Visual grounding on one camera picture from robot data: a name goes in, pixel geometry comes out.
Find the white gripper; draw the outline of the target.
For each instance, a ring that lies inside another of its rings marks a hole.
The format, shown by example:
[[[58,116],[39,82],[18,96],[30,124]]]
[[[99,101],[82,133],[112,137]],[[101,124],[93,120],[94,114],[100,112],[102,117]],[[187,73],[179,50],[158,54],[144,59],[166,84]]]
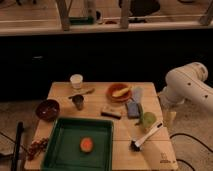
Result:
[[[164,101],[161,101],[160,104],[163,114],[163,123],[167,128],[171,128],[177,114],[174,109],[175,105]]]

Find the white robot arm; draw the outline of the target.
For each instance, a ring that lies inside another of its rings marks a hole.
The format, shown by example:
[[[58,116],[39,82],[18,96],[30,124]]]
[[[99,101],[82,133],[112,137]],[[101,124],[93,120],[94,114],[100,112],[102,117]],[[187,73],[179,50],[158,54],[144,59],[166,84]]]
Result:
[[[213,88],[205,84],[207,78],[208,70],[200,62],[174,68],[166,74],[166,86],[158,93],[158,98],[167,128],[176,117],[174,107],[183,104],[185,100],[213,113]]]

